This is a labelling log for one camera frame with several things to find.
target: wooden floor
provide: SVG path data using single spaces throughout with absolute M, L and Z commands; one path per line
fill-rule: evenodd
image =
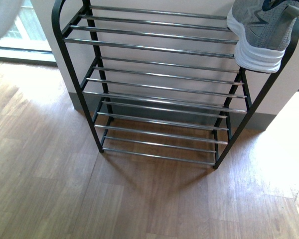
M 218 170 L 98 154 L 56 68 L 0 62 L 0 239 L 299 239 L 299 93 Z

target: gray baseboard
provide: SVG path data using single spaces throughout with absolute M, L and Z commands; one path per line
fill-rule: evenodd
M 74 108 L 76 110 L 81 110 L 81 104 L 79 101 L 79 98 L 77 97 L 76 93 L 69 93 L 70 98 L 73 102 Z M 97 104 L 100 100 L 100 97 L 93 96 L 93 95 L 85 95 L 85 100 L 87 102 L 87 105 L 91 111 L 95 110 L 97 107 Z M 123 102 L 123 103 L 129 103 L 129 101 L 122 101 L 117 100 L 117 102 Z M 145 106 L 153 106 L 153 107 L 159 107 L 159 105 L 153 105 L 149 103 L 143 103 Z M 101 111 L 106 112 L 106 107 L 103 107 Z M 198 117 L 196 115 L 184 115 L 179 113 L 169 113 L 169 112 L 162 112 L 162 111 L 141 111 L 137 108 L 122 108 L 122 107 L 113 107 L 113 112 L 117 114 L 124 114 L 129 116 L 142 116 L 146 118 L 154 118 L 154 119 L 161 119 L 161 120 L 177 120 L 177 121 L 189 121 L 193 123 L 202 123 L 202 124 L 213 124 L 212 118 L 206 118 L 206 117 Z M 243 114 L 237 114 L 237 113 L 231 113 L 231 124 L 232 127 L 238 127 L 240 122 L 242 121 L 244 115 Z M 270 125 L 270 123 L 274 120 L 276 115 L 271 114 L 262 114 L 262 113 L 255 113 L 253 117 L 250 119 L 249 123 L 247 124 L 246 128 L 249 129 L 255 129 L 260 131 L 265 131 L 266 128 Z

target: white curtain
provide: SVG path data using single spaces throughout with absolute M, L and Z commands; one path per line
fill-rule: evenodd
M 11 28 L 23 0 L 0 0 L 0 38 Z

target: gray sneaker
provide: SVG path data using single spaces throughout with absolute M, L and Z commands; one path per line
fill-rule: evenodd
M 239 37 L 237 64 L 252 71 L 277 72 L 298 16 L 299 0 L 236 0 L 227 24 Z

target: metal rod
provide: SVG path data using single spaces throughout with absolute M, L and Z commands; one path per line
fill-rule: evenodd
M 205 152 L 205 153 L 216 153 L 216 151 L 213 151 L 213 150 L 206 150 L 206 149 L 200 149 L 200 148 L 189 148 L 189 147 L 182 147 L 182 146 L 176 146 L 176 145 L 169 145 L 169 144 L 162 144 L 162 143 L 153 143 L 153 142 L 144 142 L 144 141 L 138 141 L 138 140 L 132 140 L 132 139 L 125 139 L 125 138 L 115 138 L 115 137 L 108 137 L 108 136 L 106 136 L 105 138 L 111 139 L 111 140 L 123 141 L 123 142 L 140 143 L 140 144 L 162 146 L 162 147 L 169 147 L 169 148 L 178 148 L 178 149 L 185 149 L 185 150 L 191 150 L 191 151 L 199 151 L 199 152 Z
M 159 119 L 149 119 L 149 118 L 136 117 L 136 116 L 107 114 L 107 113 L 102 113 L 102 112 L 98 112 L 98 114 L 103 115 L 103 116 L 113 117 L 115 119 L 134 120 L 134 121 L 141 121 L 141 122 L 148 122 L 148 123 L 172 125 L 172 126 L 178 126 L 178 127 L 188 127 L 188 128 L 196 128 L 196 129 L 204 129 L 204 130 L 228 130 L 227 128 L 216 128 L 216 127 L 206 126 L 206 125 L 198 125 L 198 124 L 192 124 L 192 123 L 183 123 L 183 122 L 175 122 L 175 121 L 167 121 L 167 120 L 159 120 Z
M 108 118 L 108 121 L 107 121 L 107 123 L 106 123 L 106 126 L 109 126 L 110 125 L 110 123 L 111 123 L 111 121 L 112 121 L 112 117 L 109 117 Z M 101 145 L 102 145 L 102 147 L 103 147 L 103 144 L 104 144 L 104 140 L 105 140 L 105 137 L 106 137 L 106 135 L 108 134 L 108 129 L 106 129 L 106 130 L 104 130 L 104 132 L 103 132 L 103 136 L 102 136 L 102 139 L 101 139 Z
M 171 138 L 189 139 L 189 140 L 196 140 L 196 141 L 207 142 L 207 143 L 227 144 L 227 142 L 225 142 L 225 141 L 216 141 L 214 139 L 208 139 L 208 138 L 198 138 L 198 137 L 183 136 L 183 135 L 169 134 L 169 133 L 158 133 L 158 132 L 143 131 L 143 130 L 137 130 L 137 129 L 131 129 L 131 128 L 103 126 L 103 125 L 97 125 L 97 124 L 95 124 L 94 126 L 99 127 L 99 128 L 112 129 L 112 130 L 125 131 L 125 132 L 144 133 L 144 134 L 171 137 Z
M 153 86 L 153 85 L 144 85 L 144 84 L 117 82 L 117 81 L 109 81 L 109 80 L 100 80 L 100 79 L 93 79 L 93 78 L 87 78 L 87 80 L 88 81 L 92 81 L 92 82 L 100 82 L 100 83 L 107 83 L 107 84 L 113 84 L 113 85 L 142 87 L 142 88 L 167 90 L 167 91 L 187 92 L 187 93 L 202 94 L 202 95 L 209 95 L 209 96 L 220 96 L 220 97 L 238 98 L 238 99 L 244 99 L 244 98 L 246 98 L 246 96 L 240 96 L 240 95 L 232 95 L 232 94 L 209 92 L 209 91 L 189 90 L 189 89 L 183 89 L 183 88 L 172 88 L 172 87 L 164 87 L 164 86 Z
M 171 27 L 181 27 L 181 28 L 190 28 L 190 29 L 231 32 L 231 30 L 228 27 L 219 27 L 219 26 L 204 26 L 204 25 L 182 24 L 182 23 L 173 23 L 173 22 L 160 22 L 160 21 L 124 19 L 124 18 L 101 17 L 101 16 L 86 16 L 86 15 L 80 15 L 80 17 L 82 19 L 89 19 L 89 20 L 96 20 L 96 21 L 112 21 L 112 22 L 132 23 L 132 24 L 171 26 Z
M 147 156 L 147 157 L 153 157 L 153 158 L 164 158 L 164 159 L 170 159 L 170 160 L 187 162 L 187 163 L 205 164 L 205 165 L 210 165 L 210 166 L 215 165 L 215 163 L 201 162 L 201 161 L 188 160 L 188 159 L 182 159 L 182 158 L 172 158 L 172 157 L 165 157 L 165 156 L 158 156 L 158 155 L 151 155 L 151 154 L 144 154 L 144 153 L 135 153 L 135 152 L 130 152 L 130 151 L 118 150 L 118 149 L 110 149 L 110 148 L 103 148 L 103 149 L 105 151 L 113 151 L 113 152 L 117 152 L 117 153 L 127 153 L 127 154 Z
M 160 10 L 135 9 L 135 8 L 112 7 L 112 6 L 94 6 L 94 5 L 91 5 L 90 9 L 107 10 L 107 11 L 136 12 L 136 13 L 146 13 L 146 14 L 159 14 L 159 15 L 169 15 L 169 16 L 196 17 L 196 18 L 206 18 L 206 19 L 213 19 L 213 20 L 226 20 L 225 16 L 176 12 L 176 11 L 160 11 Z
M 152 62 L 152 61 L 139 61 L 139 60 L 131 60 L 131 59 L 121 59 L 121 58 L 113 58 L 113 57 L 101 57 L 102 60 L 108 61 L 122 61 L 122 62 L 131 62 L 131 63 L 140 63 L 140 64 L 151 64 L 151 65 L 161 65 L 161 66 L 172 66 L 172 67 L 181 67 L 181 68 L 189 68 L 189 69 L 197 69 L 197 70 L 206 70 L 206 71 L 218 71 L 218 72 L 228 72 L 238 74 L 237 70 L 226 70 L 221 68 L 212 68 L 212 67 L 200 67 L 200 66 L 190 66 L 190 65 L 178 65 L 178 64 L 170 64 L 163 62 Z
M 88 83 L 88 81 L 86 80 L 87 78 L 91 77 L 91 75 L 93 74 L 93 71 L 94 71 L 94 66 L 96 66 L 96 64 L 98 63 L 98 58 L 95 57 L 91 66 L 89 67 L 86 75 L 84 76 L 83 78 L 83 81 L 81 82 L 80 86 L 81 86 L 81 90 L 83 91 Z
M 61 31 L 63 37 L 68 37 L 71 34 L 73 30 L 71 26 L 77 25 L 82 19 L 81 15 L 85 14 L 87 10 L 88 9 L 86 8 L 85 5 L 82 6 L 80 10 L 78 10 L 78 12 L 74 15 L 74 17 L 68 22 L 68 24 L 66 24 L 65 28 Z
M 178 54 L 186 54 L 186 55 L 196 55 L 196 56 L 207 56 L 207 57 L 234 59 L 234 54 L 227 54 L 227 53 L 215 53 L 215 52 L 203 52 L 203 51 L 193 51 L 193 50 L 170 49 L 170 48 L 155 47 L 155 46 L 141 46 L 141 45 L 133 45 L 133 44 L 125 44 L 125 43 L 73 39 L 73 38 L 68 38 L 68 37 L 65 38 L 64 41 L 68 42 L 68 43 L 77 43 L 77 44 L 87 44 L 87 45 L 96 45 L 96 46 L 109 46 L 109 47 L 127 48 L 127 49 L 135 49 L 135 50 L 158 51 L 158 52 L 167 52 L 167 53 L 178 53 Z
M 117 95 L 117 94 L 104 94 L 104 93 L 96 93 L 96 92 L 84 92 L 85 94 L 91 94 L 91 95 L 97 95 L 97 96 L 104 96 L 104 97 L 111 97 L 115 99 L 124 99 L 124 100 L 132 100 L 132 101 L 141 101 L 141 102 L 151 102 L 151 103 L 157 103 L 157 104 L 165 104 L 170 106 L 185 106 L 185 107 L 193 107 L 198 109 L 204 109 L 204 110 L 211 110 L 211 111 L 224 111 L 224 112 L 235 112 L 240 114 L 245 114 L 246 111 L 244 110 L 237 110 L 237 109 L 231 109 L 231 108 L 223 108 L 223 107 L 217 107 L 217 106 L 209 106 L 209 105 L 200 105 L 196 103 L 178 103 L 178 102 L 170 102 L 170 101 L 164 101 L 164 100 L 154 100 L 147 97 L 134 97 L 134 96 L 125 96 L 123 94 Z
M 126 30 L 117 30 L 117 29 L 108 29 L 108 28 L 99 28 L 99 27 L 72 25 L 71 28 L 73 30 L 80 30 L 80 31 L 104 32 L 104 33 L 134 35 L 134 36 L 161 37 L 161 38 L 170 38 L 170 39 L 178 39 L 178 40 L 212 42 L 212 43 L 230 44 L 230 45 L 236 45 L 238 42 L 237 40 L 228 40 L 228 39 L 206 38 L 206 37 L 198 37 L 198 36 L 169 35 L 169 34 L 161 34 L 161 33 L 126 31 Z
M 235 82 L 241 82 L 241 69 L 242 68 L 240 68 L 239 73 L 235 77 Z M 238 89 L 238 86 L 233 85 L 233 86 L 231 86 L 231 88 L 229 90 L 229 93 L 230 94 L 235 94 L 236 91 L 237 91 L 237 89 Z M 225 103 L 224 103 L 224 107 L 225 108 L 229 107 L 231 101 L 232 101 L 232 98 L 227 97 L 226 100 L 225 100 Z M 225 115 L 225 111 L 220 112 L 220 115 L 224 116 Z M 220 124 L 221 124 L 221 122 L 222 122 L 222 119 L 217 119 L 217 121 L 216 121 L 216 123 L 215 123 L 214 126 L 215 127 L 219 127 Z
M 96 121 L 96 119 L 97 119 L 97 117 L 98 117 L 98 112 L 101 110 L 101 108 L 102 108 L 102 104 L 103 104 L 103 100 L 104 100 L 105 98 L 104 97 L 101 97 L 101 99 L 100 99 L 100 101 L 99 101 L 99 104 L 98 104 L 98 106 L 96 107 L 96 110 L 95 110 L 95 112 L 94 112 L 94 114 L 93 114 L 93 117 L 92 117 L 92 122 L 95 124 L 95 121 Z
M 227 85 L 241 86 L 244 84 L 241 82 L 234 82 L 234 81 L 213 80 L 213 79 L 200 78 L 200 77 L 176 76 L 176 75 L 167 75 L 167 74 L 142 72 L 142 71 L 128 71 L 128 70 L 119 70 L 119 69 L 113 69 L 113 68 L 94 67 L 94 69 L 109 71 L 109 72 L 119 72 L 119 73 L 136 74 L 136 75 L 144 75 L 144 76 L 156 76 L 156 77 L 174 78 L 174 79 L 191 80 L 191 81 L 201 81 L 201 82 L 227 84 Z
M 214 134 L 214 139 L 218 140 L 218 132 L 217 131 L 213 131 Z M 218 159 L 219 159 L 219 147 L 218 144 L 215 144 L 215 163 L 217 163 Z
M 158 101 L 176 101 L 176 102 L 183 102 L 183 103 L 190 103 L 190 104 L 197 104 L 197 105 L 205 105 L 205 106 L 216 106 L 216 107 L 224 107 L 222 104 L 213 104 L 211 102 L 199 102 L 199 101 L 185 101 L 181 99 L 175 99 L 175 98 L 166 98 L 166 97 L 157 97 L 157 96 L 141 96 L 141 95 L 131 95 L 126 93 L 119 93 L 119 92 L 109 92 L 111 94 L 120 95 L 120 96 L 127 96 L 127 97 L 137 97 L 137 98 L 149 98 L 149 99 L 155 99 Z
M 192 112 L 192 111 L 171 110 L 171 109 L 158 108 L 158 107 L 140 106 L 140 105 L 132 105 L 132 104 L 116 103 L 116 102 L 106 102 L 106 101 L 103 101 L 102 103 L 104 103 L 104 104 L 111 104 L 113 106 L 133 107 L 133 108 L 155 110 L 155 111 L 176 112 L 176 113 L 184 113 L 184 114 L 190 114 L 190 115 L 215 117 L 215 118 L 223 118 L 223 119 L 226 118 L 226 116 L 220 116 L 220 115 L 214 115 L 214 114 L 206 114 L 206 113 L 200 113 L 200 112 Z

